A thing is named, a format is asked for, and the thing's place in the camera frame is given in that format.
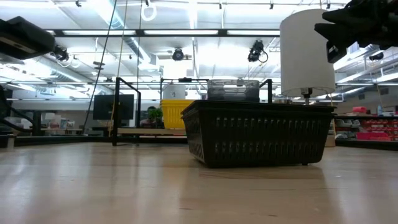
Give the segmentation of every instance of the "red box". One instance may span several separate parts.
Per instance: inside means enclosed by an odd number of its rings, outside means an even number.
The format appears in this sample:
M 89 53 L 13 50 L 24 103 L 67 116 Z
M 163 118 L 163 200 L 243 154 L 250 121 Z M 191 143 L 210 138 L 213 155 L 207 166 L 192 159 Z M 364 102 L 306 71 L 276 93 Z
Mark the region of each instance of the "red box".
M 364 106 L 355 106 L 353 108 L 353 112 L 366 113 L 366 107 L 364 107 Z
M 386 133 L 356 133 L 357 140 L 391 141 Z

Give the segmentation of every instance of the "black plastic basket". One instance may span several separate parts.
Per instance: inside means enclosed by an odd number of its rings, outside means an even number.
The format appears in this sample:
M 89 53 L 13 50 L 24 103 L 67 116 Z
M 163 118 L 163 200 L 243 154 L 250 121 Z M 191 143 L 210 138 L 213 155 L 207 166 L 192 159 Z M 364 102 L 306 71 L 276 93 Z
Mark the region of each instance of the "black plastic basket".
M 190 153 L 210 167 L 322 159 L 333 107 L 196 100 L 182 111 Z

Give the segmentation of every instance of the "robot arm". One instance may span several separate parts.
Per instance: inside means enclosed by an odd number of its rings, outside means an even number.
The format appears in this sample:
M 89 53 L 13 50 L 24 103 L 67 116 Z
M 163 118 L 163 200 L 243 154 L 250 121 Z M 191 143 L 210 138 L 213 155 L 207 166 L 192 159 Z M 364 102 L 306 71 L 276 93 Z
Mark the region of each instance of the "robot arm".
M 335 63 L 346 48 L 377 44 L 381 50 L 398 47 L 398 0 L 352 0 L 344 9 L 324 12 L 332 24 L 315 24 L 315 31 L 328 39 L 328 61 Z

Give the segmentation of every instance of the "green plant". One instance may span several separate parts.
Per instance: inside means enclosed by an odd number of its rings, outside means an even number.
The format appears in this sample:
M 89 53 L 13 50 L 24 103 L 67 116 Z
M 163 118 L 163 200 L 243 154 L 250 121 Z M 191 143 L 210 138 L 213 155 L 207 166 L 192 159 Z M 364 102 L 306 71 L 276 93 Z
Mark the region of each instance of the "green plant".
M 162 109 L 157 108 L 157 109 L 149 110 L 148 117 L 151 120 L 162 119 L 162 117 L 163 117 Z

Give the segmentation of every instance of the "fluorescent light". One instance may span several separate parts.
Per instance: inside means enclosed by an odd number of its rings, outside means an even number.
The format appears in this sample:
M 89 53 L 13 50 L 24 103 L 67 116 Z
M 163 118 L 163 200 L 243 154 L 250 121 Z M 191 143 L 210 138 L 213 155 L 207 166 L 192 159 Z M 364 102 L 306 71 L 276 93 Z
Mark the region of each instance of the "fluorescent light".
M 66 35 L 107 35 L 107 30 L 65 30 Z M 124 35 L 135 35 L 135 30 L 125 30 Z M 110 30 L 109 35 L 123 35 L 123 30 Z
M 32 99 L 21 99 L 24 101 L 45 101 L 45 99 L 40 99 L 40 98 L 32 98 Z
M 389 74 L 389 75 L 384 75 L 380 78 L 374 79 L 373 82 L 385 82 L 385 81 L 389 81 L 389 80 L 393 80 L 398 78 L 398 73 L 393 73 L 393 74 Z
M 280 35 L 279 30 L 228 30 L 228 35 Z
M 353 90 L 348 90 L 347 92 L 345 92 L 346 94 L 350 94 L 350 93 L 355 93 L 356 91 L 359 91 L 359 90 L 362 90 L 363 89 L 363 87 L 361 87 L 361 88 L 356 88 L 356 89 L 353 89 Z
M 8 85 L 15 87 L 15 88 L 23 89 L 23 90 L 36 91 L 33 87 L 31 87 L 29 85 L 24 85 L 24 84 L 18 84 L 18 85 L 8 84 Z
M 59 84 L 59 85 L 87 85 L 87 82 L 54 82 L 53 84 Z
M 354 80 L 354 79 L 356 79 L 356 78 L 358 78 L 360 76 L 361 75 L 359 75 L 359 74 L 350 75 L 350 76 L 348 76 L 348 77 L 346 77 L 344 79 L 338 80 L 337 83 L 344 83 L 344 82 L 352 81 L 352 80 Z
M 372 86 L 373 83 L 336 83 L 337 86 Z
M 379 86 L 398 86 L 398 83 L 378 83 Z
M 217 35 L 218 30 L 144 30 L 146 35 Z
M 318 100 L 320 103 L 330 103 L 330 100 Z M 343 100 L 333 100 L 334 103 L 343 103 Z
M 331 97 L 335 97 L 335 96 L 338 96 L 338 95 L 340 95 L 341 93 L 332 93 L 331 94 Z M 322 95 L 322 96 L 317 96 L 317 98 L 318 99 L 323 99 L 323 98 L 326 98 L 327 96 L 329 96 L 329 94 L 325 94 L 325 95 Z
M 378 55 L 379 53 L 383 53 L 383 52 L 384 52 L 384 50 L 378 50 L 376 53 L 372 54 L 371 56 L 375 56 L 375 55 Z

